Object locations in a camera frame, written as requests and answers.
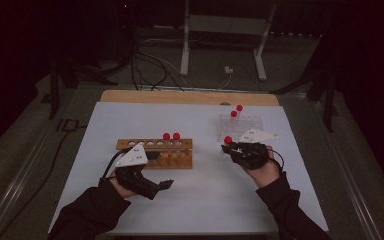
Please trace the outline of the white metal stand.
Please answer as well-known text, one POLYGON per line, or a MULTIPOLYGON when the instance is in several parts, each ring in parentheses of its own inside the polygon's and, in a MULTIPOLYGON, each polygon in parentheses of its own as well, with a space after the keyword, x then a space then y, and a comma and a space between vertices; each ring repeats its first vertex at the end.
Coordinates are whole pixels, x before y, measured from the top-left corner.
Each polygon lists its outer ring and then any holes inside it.
POLYGON ((267 13, 260 18, 217 16, 193 14, 191 12, 191 0, 185 0, 184 25, 183 25, 183 49, 179 73, 187 76, 189 71, 190 56, 190 32, 201 31, 204 33, 248 34, 259 35, 260 43, 253 49, 253 58, 257 76, 260 81, 266 81, 268 76, 263 63, 262 53, 270 33, 272 21, 277 9, 276 3, 270 3, 266 8, 267 13))

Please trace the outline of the person's left hand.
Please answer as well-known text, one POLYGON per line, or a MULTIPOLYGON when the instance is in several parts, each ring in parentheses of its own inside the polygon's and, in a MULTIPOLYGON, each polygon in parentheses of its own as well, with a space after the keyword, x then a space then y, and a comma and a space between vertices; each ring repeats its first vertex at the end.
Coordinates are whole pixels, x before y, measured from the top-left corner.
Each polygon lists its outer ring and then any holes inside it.
POLYGON ((123 186, 118 184, 115 172, 111 173, 111 175, 109 177, 109 181, 111 182, 111 184, 116 189, 117 193, 120 195, 120 197, 122 199, 130 198, 130 197, 136 195, 135 192, 128 190, 128 189, 125 189, 123 186))

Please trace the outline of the white table sheet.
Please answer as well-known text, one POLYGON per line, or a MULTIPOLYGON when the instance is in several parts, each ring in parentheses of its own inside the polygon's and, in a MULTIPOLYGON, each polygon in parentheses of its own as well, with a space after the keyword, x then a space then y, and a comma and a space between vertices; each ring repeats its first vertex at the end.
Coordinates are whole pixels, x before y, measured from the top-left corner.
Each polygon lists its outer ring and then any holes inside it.
POLYGON ((120 235, 265 234, 277 230, 252 179, 222 154, 222 105, 99 102, 95 105, 59 204, 74 201, 98 183, 120 139, 152 139, 179 133, 193 141, 193 166, 186 170, 146 170, 154 182, 172 180, 152 200, 135 196, 120 218, 120 235))

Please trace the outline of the clear plastic test tube rack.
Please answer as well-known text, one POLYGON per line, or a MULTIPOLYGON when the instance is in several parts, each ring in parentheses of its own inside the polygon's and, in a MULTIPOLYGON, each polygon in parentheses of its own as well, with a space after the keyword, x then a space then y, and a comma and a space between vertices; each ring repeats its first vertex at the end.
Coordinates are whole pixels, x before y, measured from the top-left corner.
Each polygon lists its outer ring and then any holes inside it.
POLYGON ((217 140, 223 142, 226 136, 230 136, 234 141, 237 141, 250 129, 263 129, 259 115, 241 115, 238 120, 234 120, 228 114, 220 114, 217 124, 217 140))

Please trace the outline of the wooden table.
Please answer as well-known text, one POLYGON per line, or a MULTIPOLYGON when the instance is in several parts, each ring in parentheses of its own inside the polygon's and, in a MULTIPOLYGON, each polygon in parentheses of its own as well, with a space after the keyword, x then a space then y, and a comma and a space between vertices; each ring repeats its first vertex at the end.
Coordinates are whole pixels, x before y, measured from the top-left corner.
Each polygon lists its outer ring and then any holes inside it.
POLYGON ((244 106, 279 106, 272 94, 228 93, 228 92, 181 92, 181 91, 137 91, 105 90, 101 102, 157 103, 157 104, 201 104, 244 106))

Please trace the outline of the wooden test tube rack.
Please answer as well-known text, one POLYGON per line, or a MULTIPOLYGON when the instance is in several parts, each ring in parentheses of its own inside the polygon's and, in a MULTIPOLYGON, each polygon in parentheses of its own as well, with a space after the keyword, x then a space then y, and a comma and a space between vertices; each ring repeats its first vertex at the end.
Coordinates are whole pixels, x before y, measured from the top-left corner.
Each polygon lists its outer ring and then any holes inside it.
POLYGON ((146 169, 192 169, 193 140, 119 139, 116 149, 122 150, 142 144, 147 153, 156 151, 156 159, 148 158, 146 169))

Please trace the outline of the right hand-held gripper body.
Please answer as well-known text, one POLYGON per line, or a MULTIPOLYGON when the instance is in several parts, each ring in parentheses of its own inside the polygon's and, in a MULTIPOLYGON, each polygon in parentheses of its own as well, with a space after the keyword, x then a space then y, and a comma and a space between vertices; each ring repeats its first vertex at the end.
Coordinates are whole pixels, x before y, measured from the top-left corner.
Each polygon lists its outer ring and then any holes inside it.
POLYGON ((263 167, 273 159, 270 148, 265 144, 267 140, 277 139, 275 133, 259 129, 249 129, 239 137, 236 143, 235 161, 242 167, 255 170, 263 167))

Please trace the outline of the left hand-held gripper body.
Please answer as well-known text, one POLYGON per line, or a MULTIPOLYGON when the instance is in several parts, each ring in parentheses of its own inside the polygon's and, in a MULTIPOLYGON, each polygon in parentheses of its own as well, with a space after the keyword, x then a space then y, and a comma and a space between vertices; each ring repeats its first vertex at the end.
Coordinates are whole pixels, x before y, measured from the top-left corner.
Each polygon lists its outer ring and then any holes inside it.
POLYGON ((122 149, 122 157, 115 163, 118 184, 138 195, 153 200, 159 191, 158 184, 146 179, 142 170, 148 164, 146 150, 142 144, 122 149))

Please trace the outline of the person's right hand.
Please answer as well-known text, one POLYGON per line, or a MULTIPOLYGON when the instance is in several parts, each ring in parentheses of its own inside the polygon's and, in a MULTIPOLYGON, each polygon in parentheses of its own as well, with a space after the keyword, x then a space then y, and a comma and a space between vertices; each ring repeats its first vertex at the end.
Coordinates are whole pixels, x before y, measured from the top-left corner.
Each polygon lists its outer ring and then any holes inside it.
POLYGON ((244 168, 244 171, 258 188, 264 188, 280 177, 278 163, 273 160, 269 160, 261 168, 254 170, 244 168))

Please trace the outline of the black stand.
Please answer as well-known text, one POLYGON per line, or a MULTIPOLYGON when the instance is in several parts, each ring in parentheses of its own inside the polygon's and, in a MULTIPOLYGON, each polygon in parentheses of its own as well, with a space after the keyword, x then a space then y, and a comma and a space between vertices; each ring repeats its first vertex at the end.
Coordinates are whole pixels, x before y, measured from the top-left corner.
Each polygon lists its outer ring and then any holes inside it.
POLYGON ((50 114, 49 118, 53 119, 60 108, 59 82, 62 82, 68 88, 76 88, 78 80, 75 72, 85 74, 93 81, 103 85, 115 86, 115 82, 111 82, 94 72, 83 64, 76 62, 72 57, 62 50, 53 50, 49 55, 50 60, 50 114))
POLYGON ((331 34, 323 34, 301 77, 282 88, 272 90, 271 94, 283 95, 311 82, 312 85, 307 91, 306 97, 310 102, 315 102, 322 95, 325 96, 322 120, 325 127, 332 132, 335 72, 340 56, 341 44, 331 34))

